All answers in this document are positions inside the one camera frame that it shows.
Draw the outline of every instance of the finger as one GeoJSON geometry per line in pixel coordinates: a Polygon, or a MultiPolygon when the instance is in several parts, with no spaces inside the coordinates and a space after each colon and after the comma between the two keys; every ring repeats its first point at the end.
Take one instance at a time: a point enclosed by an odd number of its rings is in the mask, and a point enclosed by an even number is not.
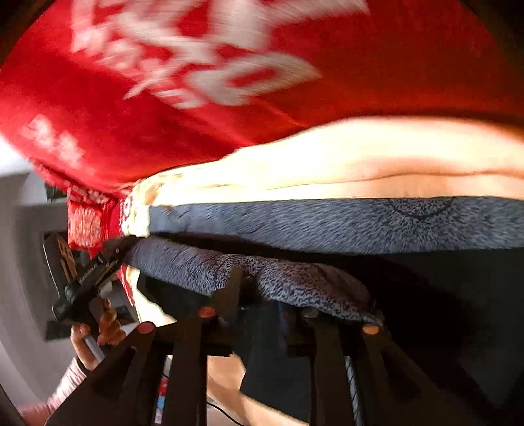
{"type": "Polygon", "coordinates": [[[120,331],[120,323],[114,321],[108,328],[101,332],[98,336],[98,344],[105,345],[107,344],[118,332],[120,331]]]}
{"type": "Polygon", "coordinates": [[[89,326],[86,324],[74,324],[71,327],[71,343],[81,363],[88,370],[94,370],[98,365],[98,361],[84,341],[84,338],[89,336],[90,331],[89,326]]]}
{"type": "Polygon", "coordinates": [[[122,340],[124,340],[127,337],[127,334],[124,330],[118,330],[113,337],[108,340],[108,344],[112,346],[118,345],[122,340]]]}
{"type": "Polygon", "coordinates": [[[116,321],[116,311],[114,309],[108,309],[100,317],[99,331],[105,333],[105,331],[113,325],[116,321]]]}

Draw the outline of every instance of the black metal frame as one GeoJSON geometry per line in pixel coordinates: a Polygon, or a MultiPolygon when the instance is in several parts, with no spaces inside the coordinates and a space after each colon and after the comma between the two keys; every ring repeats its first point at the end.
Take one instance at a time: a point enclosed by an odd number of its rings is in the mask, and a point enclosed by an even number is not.
{"type": "Polygon", "coordinates": [[[0,385],[0,424],[2,426],[26,426],[2,385],[0,385]]]}
{"type": "MultiPolygon", "coordinates": [[[[155,328],[140,324],[48,420],[48,426],[149,426],[163,365],[173,355],[162,425],[206,425],[206,358],[228,356],[237,336],[242,271],[209,306],[155,328]]],[[[313,308],[289,308],[289,356],[311,359],[313,426],[354,426],[344,365],[351,356],[366,425],[474,424],[382,331],[366,333],[313,308]]]]}

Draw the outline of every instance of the sleeve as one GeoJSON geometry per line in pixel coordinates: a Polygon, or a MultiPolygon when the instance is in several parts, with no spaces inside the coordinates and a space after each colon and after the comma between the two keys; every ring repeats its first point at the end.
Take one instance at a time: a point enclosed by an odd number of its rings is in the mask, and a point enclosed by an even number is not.
{"type": "Polygon", "coordinates": [[[86,378],[86,373],[82,367],[81,362],[77,358],[74,358],[62,376],[57,389],[46,402],[24,408],[20,411],[27,426],[43,426],[46,423],[47,419],[49,419],[60,404],[62,404],[86,378]]]}

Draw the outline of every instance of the handle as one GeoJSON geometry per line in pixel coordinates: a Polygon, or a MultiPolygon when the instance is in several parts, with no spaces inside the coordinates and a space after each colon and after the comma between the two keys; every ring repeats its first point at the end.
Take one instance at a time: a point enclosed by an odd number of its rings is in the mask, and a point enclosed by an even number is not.
{"type": "Polygon", "coordinates": [[[111,350],[110,345],[99,346],[96,342],[96,339],[100,334],[98,321],[104,312],[104,300],[97,296],[89,303],[89,312],[86,313],[84,321],[82,321],[91,329],[90,335],[84,338],[85,344],[99,362],[102,362],[102,360],[111,350]]]}
{"type": "Polygon", "coordinates": [[[84,342],[88,346],[90,351],[93,353],[95,358],[98,360],[98,362],[101,363],[104,360],[109,347],[107,345],[100,347],[96,342],[95,338],[91,335],[85,337],[84,342]]]}

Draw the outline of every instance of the heather gray fabric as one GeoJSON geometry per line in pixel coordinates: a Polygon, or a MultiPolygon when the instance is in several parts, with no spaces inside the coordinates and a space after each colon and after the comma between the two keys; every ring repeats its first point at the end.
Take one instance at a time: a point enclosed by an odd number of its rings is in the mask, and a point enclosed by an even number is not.
{"type": "Polygon", "coordinates": [[[126,261],[147,276],[208,296],[226,285],[233,267],[240,267],[255,277],[263,300],[314,306],[348,321],[383,323],[362,283],[332,266],[222,254],[154,236],[141,239],[126,261]]]}
{"type": "Polygon", "coordinates": [[[149,229],[318,253],[506,249],[524,246],[524,201],[370,198],[151,207],[149,229]]]}

